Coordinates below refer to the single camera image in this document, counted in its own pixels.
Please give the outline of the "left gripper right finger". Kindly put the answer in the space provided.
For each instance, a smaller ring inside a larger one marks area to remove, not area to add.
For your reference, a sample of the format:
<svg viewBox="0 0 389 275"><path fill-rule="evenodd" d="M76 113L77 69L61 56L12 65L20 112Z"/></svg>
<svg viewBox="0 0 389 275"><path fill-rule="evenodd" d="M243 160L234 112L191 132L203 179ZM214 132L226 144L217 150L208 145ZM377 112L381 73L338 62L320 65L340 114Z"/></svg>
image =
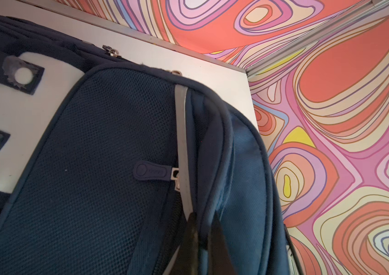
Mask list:
<svg viewBox="0 0 389 275"><path fill-rule="evenodd" d="M208 274L236 275L218 215L215 213L208 233Z"/></svg>

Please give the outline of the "navy blue backpack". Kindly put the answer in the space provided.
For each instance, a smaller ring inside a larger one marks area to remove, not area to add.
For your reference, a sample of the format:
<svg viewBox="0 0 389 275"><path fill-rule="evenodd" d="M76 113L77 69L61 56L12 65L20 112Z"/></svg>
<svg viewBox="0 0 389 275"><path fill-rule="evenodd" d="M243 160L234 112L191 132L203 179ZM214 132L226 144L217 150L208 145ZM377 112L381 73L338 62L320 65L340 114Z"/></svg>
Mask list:
<svg viewBox="0 0 389 275"><path fill-rule="evenodd" d="M237 275L299 275L254 125L177 71L0 16L0 275L170 275L196 213Z"/></svg>

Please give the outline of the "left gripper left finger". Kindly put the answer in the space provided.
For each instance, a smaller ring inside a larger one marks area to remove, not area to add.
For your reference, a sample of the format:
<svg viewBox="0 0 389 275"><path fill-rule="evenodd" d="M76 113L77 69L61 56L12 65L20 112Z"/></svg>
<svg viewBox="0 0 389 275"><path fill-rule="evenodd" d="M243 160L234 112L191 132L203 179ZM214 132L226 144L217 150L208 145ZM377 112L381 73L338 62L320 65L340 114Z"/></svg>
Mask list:
<svg viewBox="0 0 389 275"><path fill-rule="evenodd" d="M197 275L199 266L199 234L196 213L189 215L182 243L170 275Z"/></svg>

